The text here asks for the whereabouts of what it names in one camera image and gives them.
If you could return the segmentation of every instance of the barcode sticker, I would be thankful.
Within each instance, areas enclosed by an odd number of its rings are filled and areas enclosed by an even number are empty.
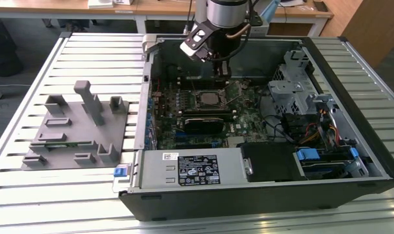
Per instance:
[[[163,153],[163,160],[176,160],[178,153]]]

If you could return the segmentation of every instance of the blue tab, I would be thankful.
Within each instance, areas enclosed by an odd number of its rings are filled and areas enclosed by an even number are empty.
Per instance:
[[[297,151],[298,160],[319,159],[317,149],[301,149]]]
[[[305,160],[305,157],[302,155],[302,152],[301,151],[297,151],[297,156],[298,156],[298,160]]]
[[[114,177],[126,177],[127,176],[127,168],[116,167],[114,170]]]
[[[353,155],[354,158],[357,158],[359,156],[359,152],[355,148],[350,148],[350,153]]]

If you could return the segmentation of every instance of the copper pipe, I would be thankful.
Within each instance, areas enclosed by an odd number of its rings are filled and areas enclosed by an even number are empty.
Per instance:
[[[245,25],[245,27],[232,35],[226,34],[227,39],[235,39],[236,37],[242,36],[242,34],[245,33],[245,31],[249,31],[250,29],[250,24]]]

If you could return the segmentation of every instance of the warning label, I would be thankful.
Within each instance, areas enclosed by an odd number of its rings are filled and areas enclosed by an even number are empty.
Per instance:
[[[220,184],[216,155],[178,156],[180,186]]]

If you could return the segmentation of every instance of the desk leg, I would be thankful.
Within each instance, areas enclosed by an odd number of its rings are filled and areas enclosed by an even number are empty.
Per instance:
[[[318,37],[321,35],[322,29],[325,28],[329,18],[315,18],[315,23],[311,26],[309,37]]]
[[[135,21],[136,21],[138,33],[146,34],[147,33],[147,26],[146,26],[147,16],[135,16]]]

